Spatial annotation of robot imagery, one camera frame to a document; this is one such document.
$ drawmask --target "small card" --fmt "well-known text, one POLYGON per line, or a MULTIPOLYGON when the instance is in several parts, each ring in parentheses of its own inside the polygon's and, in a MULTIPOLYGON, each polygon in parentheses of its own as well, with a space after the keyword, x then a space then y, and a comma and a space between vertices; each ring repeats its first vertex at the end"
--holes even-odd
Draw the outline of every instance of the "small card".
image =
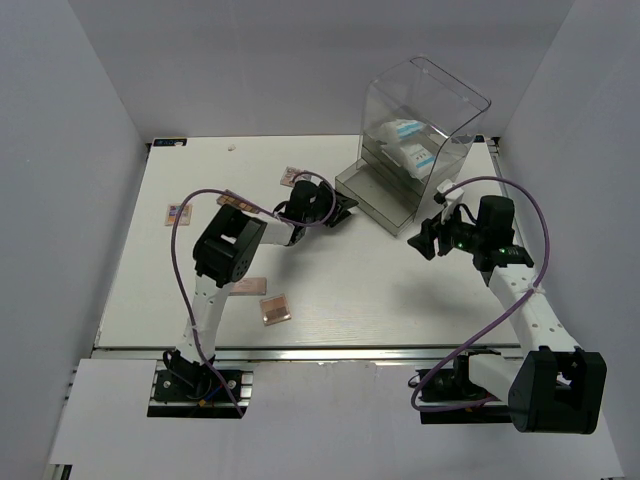
POLYGON ((237 282, 229 295, 266 295, 267 279, 265 277, 243 278, 237 282))
POLYGON ((282 174, 282 178, 280 179, 280 185, 284 185, 285 187, 293 187, 293 184, 298 180, 311 180, 311 175, 305 173, 304 175, 300 175, 296 177, 295 182, 293 177, 301 173, 302 170, 294 167, 287 167, 282 174))
MULTIPOLYGON (((176 221, 178 210, 180 209, 180 203, 171 204, 167 207, 167 216, 164 220, 164 224, 169 227, 176 221)), ((180 226, 189 225, 191 223, 191 204, 188 203, 180 215, 180 226)))
POLYGON ((216 202, 218 203, 218 205, 222 206, 222 205, 231 205, 232 207, 236 207, 239 210, 242 210, 243 212, 248 212, 248 213, 259 213, 258 209, 252 207, 251 205, 238 200, 236 197, 231 197, 229 195, 220 195, 218 197, 218 200, 216 200, 216 202))
POLYGON ((262 321, 265 327, 291 320, 291 310, 289 310, 287 297, 284 295, 260 300, 260 309, 262 310, 262 321))

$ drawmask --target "white robotic arm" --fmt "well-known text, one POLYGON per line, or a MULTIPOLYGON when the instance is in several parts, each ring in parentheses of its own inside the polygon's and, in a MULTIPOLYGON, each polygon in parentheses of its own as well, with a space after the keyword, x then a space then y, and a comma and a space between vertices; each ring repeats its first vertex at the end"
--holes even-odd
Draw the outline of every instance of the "white robotic arm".
POLYGON ((436 255, 436 241, 439 256, 454 248, 471 253, 474 267, 505 312, 528 296, 509 316, 524 361, 506 360, 491 351, 469 351, 464 361, 458 357, 454 362, 452 388, 482 387, 508 405, 511 421, 523 432, 592 433, 604 389, 604 360, 599 353, 580 348, 536 286, 533 261, 523 247, 513 244, 513 202, 506 197, 482 197, 474 219, 461 203, 461 189, 452 189, 450 182, 438 188, 436 200, 443 204, 442 212, 425 220, 409 245, 427 260, 436 255), (471 223, 462 221, 462 208, 471 223))
MULTIPOLYGON (((285 246, 291 243, 295 229, 293 225, 272 218, 260 221, 266 223, 264 233, 259 241, 260 245, 285 246)), ((222 311, 234 285, 235 282, 229 282, 222 287, 218 287, 216 280, 210 276, 196 275, 196 289, 191 305, 196 319, 195 328, 198 331, 198 338, 200 339, 202 351, 207 358, 215 356, 216 335, 222 321, 222 311)), ((189 362, 201 363, 201 358, 193 339, 193 327, 189 319, 187 319, 187 325, 182 337, 181 343, 177 346, 182 357, 189 362)))

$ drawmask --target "white table surface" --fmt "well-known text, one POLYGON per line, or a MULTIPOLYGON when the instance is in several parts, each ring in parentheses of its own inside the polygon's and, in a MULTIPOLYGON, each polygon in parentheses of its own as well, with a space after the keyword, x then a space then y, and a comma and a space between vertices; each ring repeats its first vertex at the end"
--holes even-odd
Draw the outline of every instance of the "white table surface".
MULTIPOLYGON (((357 157, 357 136, 190 138, 184 147, 151 149, 133 221, 103 315, 97 347, 164 348, 182 335, 186 310, 169 259, 170 203, 200 188, 233 190, 273 208, 290 189, 279 184, 287 166, 333 178, 357 157)), ((474 144, 459 180, 494 174, 485 144, 474 144)), ((465 188, 477 210, 497 183, 465 188)), ((218 210, 216 195, 193 200, 191 224, 178 230, 186 288, 195 284, 191 250, 218 210)), ((267 297, 286 294, 293 319, 265 327, 259 300, 231 297, 217 339, 224 347, 458 345, 494 320, 499 302, 454 251, 428 262, 356 209, 344 225, 309 231, 290 248, 261 246, 247 276, 267 278, 267 297)), ((509 324, 481 340, 517 343, 509 324)))
POLYGON ((149 360, 83 360, 50 462, 70 480, 585 480, 622 474, 593 435, 421 425, 409 366, 260 364, 245 418, 147 418, 149 360))

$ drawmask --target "clear plastic container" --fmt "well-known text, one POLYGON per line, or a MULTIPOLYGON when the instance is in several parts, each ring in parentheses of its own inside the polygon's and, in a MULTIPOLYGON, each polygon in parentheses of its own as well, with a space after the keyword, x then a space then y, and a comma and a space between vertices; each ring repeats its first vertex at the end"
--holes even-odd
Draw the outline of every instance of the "clear plastic container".
POLYGON ((440 183, 455 180, 490 106, 424 56, 396 65, 367 88, 359 158, 336 189, 397 235, 440 183))

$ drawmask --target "purple cable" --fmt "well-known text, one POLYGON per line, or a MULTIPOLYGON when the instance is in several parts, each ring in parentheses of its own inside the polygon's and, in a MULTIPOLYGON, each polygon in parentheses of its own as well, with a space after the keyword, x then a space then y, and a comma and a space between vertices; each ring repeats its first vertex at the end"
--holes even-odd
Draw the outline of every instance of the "purple cable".
MULTIPOLYGON (((325 180, 324 177, 318 175, 317 173, 313 173, 313 172, 309 172, 309 171, 304 171, 299 173, 297 176, 302 175, 302 174, 308 174, 311 175, 313 177, 317 177, 320 180, 326 182, 328 185, 331 185, 329 182, 327 182, 325 180)), ((298 226, 298 227, 315 227, 318 225, 322 225, 326 220, 329 219, 329 217, 333 214, 333 210, 335 209, 336 206, 336 192, 335 190, 331 190, 331 193, 333 194, 333 202, 331 204, 331 209, 329 210, 329 213, 327 213, 327 215, 320 221, 318 222, 312 222, 312 223, 300 223, 300 222, 294 222, 292 220, 289 220, 287 218, 281 217, 280 215, 276 214, 276 213, 272 213, 269 210, 266 210, 264 208, 262 208, 261 206, 250 202, 249 200, 241 197, 240 195, 233 193, 233 192, 223 192, 222 190, 217 190, 215 188, 203 188, 201 190, 196 190, 195 192, 190 193, 189 195, 187 195, 187 197, 182 201, 182 204, 180 205, 180 208, 178 209, 178 212, 176 214, 176 218, 173 222, 173 227, 171 228, 171 264, 173 266, 173 273, 176 276, 176 281, 178 282, 178 289, 180 290, 180 294, 182 295, 182 299, 184 300, 185 305, 187 306, 187 312, 189 313, 189 322, 191 323, 191 329, 193 332, 193 343, 196 347, 196 350, 198 351, 198 356, 200 357, 200 360, 202 361, 202 363, 204 363, 207 368, 209 370, 211 370, 213 372, 213 374, 218 378, 218 380, 220 380, 220 383, 222 384, 222 387, 225 389, 225 391, 227 392, 227 395, 229 396, 229 400, 231 400, 231 403, 233 403, 233 406, 236 408, 236 410, 238 411, 238 414, 240 415, 240 417, 242 417, 244 414, 242 412, 242 409, 240 408, 240 405, 238 405, 238 401, 236 400, 236 398, 233 395, 233 392, 231 391, 231 389, 229 388, 229 385, 227 385, 227 382, 225 381, 224 377, 222 376, 222 374, 213 366, 213 364, 209 361, 209 359, 206 357, 206 355, 204 354, 204 351, 202 350, 202 345, 200 344, 200 336, 198 334, 198 330, 197 328, 197 324, 196 324, 196 317, 195 314, 193 313, 193 308, 191 307, 191 301, 189 300, 189 296, 187 295, 187 290, 184 287, 184 283, 182 282, 182 276, 180 275, 180 268, 178 267, 178 258, 176 255, 176 237, 178 235, 178 225, 180 223, 180 217, 182 216, 182 212, 184 211, 185 207, 187 206, 187 204, 189 203, 189 201, 200 195, 203 193, 215 193, 218 195, 227 195, 229 197, 233 197, 236 198, 238 200, 240 200, 241 202, 246 203, 247 205, 250 205, 251 207, 255 208, 256 210, 258 210, 258 212, 260 213, 264 213, 265 215, 268 215, 272 218, 276 218, 278 220, 280 220, 281 222, 284 223, 288 223, 294 226, 298 226)))
POLYGON ((489 398, 483 398, 482 400, 477 400, 475 402, 468 402, 468 403, 458 404, 458 405, 449 405, 449 406, 444 406, 444 407, 424 407, 424 406, 419 406, 419 405, 416 404, 416 400, 418 398, 418 395, 420 394, 420 392, 422 391, 424 386, 435 376, 436 373, 438 373, 438 371, 440 369, 442 369, 442 367, 444 367, 447 363, 449 363, 451 360, 453 360, 455 357, 457 357, 460 353, 462 353, 467 348, 469 348, 478 339, 482 338, 484 335, 486 335, 491 330, 493 330, 498 325, 500 325, 502 322, 504 322, 516 310, 518 310, 527 300, 529 300, 529 298, 531 298, 531 296, 535 293, 535 288, 537 288, 540 285, 540 282, 542 282, 542 279, 543 279, 545 273, 547 273, 547 268, 549 266, 549 256, 551 255, 551 243, 550 243, 550 240, 549 240, 549 228, 547 227, 547 221, 544 218, 544 215, 542 213, 542 209, 540 208, 540 205, 538 204, 538 202, 536 202, 536 200, 533 198, 533 196, 524 187, 522 187, 521 185, 519 185, 519 184, 517 184, 517 183, 515 183, 515 182, 513 182, 511 180, 507 180, 505 178, 500 178, 500 177, 489 177, 489 176, 474 177, 474 178, 470 178, 468 180, 464 180, 464 181, 458 183, 457 185, 453 186, 452 188, 450 188, 449 190, 444 192, 443 196, 446 196, 447 194, 451 193, 452 191, 454 191, 454 190, 456 190, 456 189, 458 189, 460 187, 463 187, 463 186, 468 185, 470 183, 479 182, 479 181, 482 181, 482 180, 492 180, 492 181, 495 181, 495 182, 506 183, 507 185, 511 185, 512 187, 520 190, 529 199, 529 201, 531 202, 531 205, 533 205, 533 208, 536 210, 536 213, 538 214, 538 217, 540 218, 540 224, 542 225, 542 233, 544 235, 544 260, 542 262, 542 267, 540 268, 540 273, 538 274, 538 276, 536 277, 536 279, 532 283, 532 287, 533 288, 530 288, 529 290, 527 290, 522 297, 520 297, 513 305, 511 305, 511 307, 509 307, 497 319, 495 319, 489 325, 487 325, 482 330, 480 330, 478 333, 473 335, 469 340, 464 342, 462 345, 460 345, 458 348, 456 348, 453 352, 451 352, 445 358, 440 360, 440 362, 438 362, 438 364, 434 368, 429 370, 429 373, 427 373, 424 376, 424 378, 422 380, 420 380, 418 385, 416 385, 416 387, 414 388, 413 393, 411 394, 411 406, 415 410, 418 410, 419 412, 426 412, 426 413, 450 412, 450 411, 453 411, 453 410, 460 410, 460 409, 464 409, 464 408, 479 407, 480 405, 484 405, 485 403, 494 402, 494 401, 497 400, 496 397, 492 396, 492 397, 489 397, 489 398))

